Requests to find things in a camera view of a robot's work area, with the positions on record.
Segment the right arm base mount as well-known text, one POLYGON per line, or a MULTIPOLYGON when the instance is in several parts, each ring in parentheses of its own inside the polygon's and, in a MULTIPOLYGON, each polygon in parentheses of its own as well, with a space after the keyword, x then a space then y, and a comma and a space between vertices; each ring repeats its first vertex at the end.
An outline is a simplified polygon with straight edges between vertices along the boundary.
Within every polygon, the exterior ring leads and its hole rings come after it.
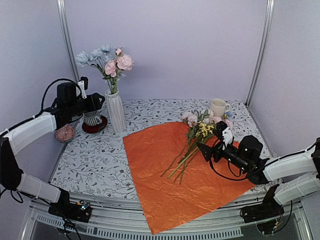
MULTIPOLYGON (((279 186, 279 184, 276 184, 270 187, 264 196, 262 203, 245 206, 240 210, 239 215, 243 218, 245 223, 266 220, 273 217, 282 218, 285 213, 284 208, 274 199, 275 191, 279 186)), ((259 223, 257 229, 264 235, 271 235, 277 230, 278 225, 279 221, 274 220, 271 223, 259 223)))

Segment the pink rose flower stem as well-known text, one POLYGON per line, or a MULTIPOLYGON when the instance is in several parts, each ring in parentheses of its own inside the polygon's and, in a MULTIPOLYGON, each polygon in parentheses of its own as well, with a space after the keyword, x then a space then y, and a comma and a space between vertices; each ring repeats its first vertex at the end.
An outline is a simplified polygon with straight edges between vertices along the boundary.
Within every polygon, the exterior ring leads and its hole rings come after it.
POLYGON ((118 92, 118 81, 123 77, 123 71, 131 71, 134 65, 133 58, 119 47, 115 50, 115 57, 104 66, 104 77, 108 83, 110 94, 118 92))

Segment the blue hydrangea flower stem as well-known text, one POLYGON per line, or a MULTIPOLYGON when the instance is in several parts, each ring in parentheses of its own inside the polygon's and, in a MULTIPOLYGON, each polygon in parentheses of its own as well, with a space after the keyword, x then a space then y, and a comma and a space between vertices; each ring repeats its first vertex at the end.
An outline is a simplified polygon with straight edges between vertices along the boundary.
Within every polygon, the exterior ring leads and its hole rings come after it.
POLYGON ((75 63, 79 67, 96 68, 101 75, 102 79, 109 87, 110 93, 115 94, 118 91, 118 70, 115 60, 115 49, 111 45, 102 45, 86 53, 80 52, 75 56, 75 63))

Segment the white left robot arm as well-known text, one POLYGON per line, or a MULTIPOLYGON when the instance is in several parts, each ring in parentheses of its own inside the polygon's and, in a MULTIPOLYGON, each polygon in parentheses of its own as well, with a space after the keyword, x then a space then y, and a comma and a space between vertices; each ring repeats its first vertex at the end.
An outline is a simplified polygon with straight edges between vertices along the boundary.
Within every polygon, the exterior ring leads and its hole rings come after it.
POLYGON ((87 94, 84 81, 75 83, 62 79, 57 86, 56 97, 49 107, 41 105, 39 113, 15 124, 0 134, 0 185, 6 191, 29 195, 36 199, 55 204, 55 209, 63 216, 74 213, 74 205, 66 200, 69 193, 22 170, 19 163, 23 154, 27 159, 35 158, 36 163, 44 159, 48 163, 52 150, 41 149, 36 153, 36 144, 46 140, 63 126, 70 124, 83 114, 98 111, 105 102, 99 93, 87 94))

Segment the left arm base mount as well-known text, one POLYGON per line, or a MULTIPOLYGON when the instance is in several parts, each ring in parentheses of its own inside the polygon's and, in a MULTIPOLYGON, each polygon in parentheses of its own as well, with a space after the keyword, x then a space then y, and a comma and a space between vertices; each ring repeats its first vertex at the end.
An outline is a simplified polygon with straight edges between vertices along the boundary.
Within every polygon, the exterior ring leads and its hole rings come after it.
POLYGON ((88 223, 92 208, 91 204, 85 200, 71 203, 69 192, 61 190, 58 201, 56 203, 50 203, 48 213, 68 220, 88 223))

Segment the orange tissue paper sheet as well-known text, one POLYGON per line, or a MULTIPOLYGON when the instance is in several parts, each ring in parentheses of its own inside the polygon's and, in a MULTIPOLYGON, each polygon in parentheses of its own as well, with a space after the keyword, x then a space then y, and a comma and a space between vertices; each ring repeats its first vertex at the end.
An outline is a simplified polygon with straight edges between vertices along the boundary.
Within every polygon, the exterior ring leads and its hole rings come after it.
POLYGON ((123 138, 133 183, 153 235, 220 208, 248 192, 249 180, 230 181, 211 169, 201 153, 186 168, 182 183, 161 174, 187 143, 189 127, 168 122, 123 138))

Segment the white ribbed ceramic vase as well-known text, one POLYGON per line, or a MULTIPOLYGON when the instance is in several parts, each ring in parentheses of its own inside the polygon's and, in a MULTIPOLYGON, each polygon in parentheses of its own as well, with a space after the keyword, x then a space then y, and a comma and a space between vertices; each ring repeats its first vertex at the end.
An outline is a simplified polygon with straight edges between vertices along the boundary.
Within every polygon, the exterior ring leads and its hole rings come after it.
POLYGON ((105 96, 112 129, 117 133, 123 132, 127 128, 127 125, 119 92, 111 93, 110 90, 106 90, 105 96))

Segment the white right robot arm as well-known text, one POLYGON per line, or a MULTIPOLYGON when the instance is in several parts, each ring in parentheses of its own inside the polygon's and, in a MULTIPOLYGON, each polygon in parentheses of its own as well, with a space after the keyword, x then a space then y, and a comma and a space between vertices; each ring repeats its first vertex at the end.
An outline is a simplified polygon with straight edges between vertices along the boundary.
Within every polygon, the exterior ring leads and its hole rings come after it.
POLYGON ((211 168, 220 159, 225 159, 241 170, 245 176, 233 178, 232 180, 236 182, 249 180, 255 185, 263 185, 284 177, 299 176, 290 182, 269 189, 264 203, 258 208, 262 218, 269 218, 278 210, 278 206, 320 189, 320 141, 318 139, 306 149, 265 159, 260 158, 263 144, 252 135, 245 136, 237 147, 232 143, 226 144, 222 140, 212 146, 203 143, 198 143, 197 146, 211 168))

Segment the yellow small flower sprig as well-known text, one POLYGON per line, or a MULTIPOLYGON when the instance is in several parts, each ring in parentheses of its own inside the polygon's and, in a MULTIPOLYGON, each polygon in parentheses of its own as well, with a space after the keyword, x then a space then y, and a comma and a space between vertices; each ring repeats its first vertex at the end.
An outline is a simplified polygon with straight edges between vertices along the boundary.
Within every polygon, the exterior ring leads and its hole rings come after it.
POLYGON ((195 125, 190 126, 185 134, 187 139, 186 144, 161 176, 169 172, 167 178, 174 178, 174 183, 179 181, 181 184, 187 167, 200 151, 198 144, 205 144, 211 139, 214 136, 214 129, 214 123, 204 123, 202 121, 198 121, 195 125))

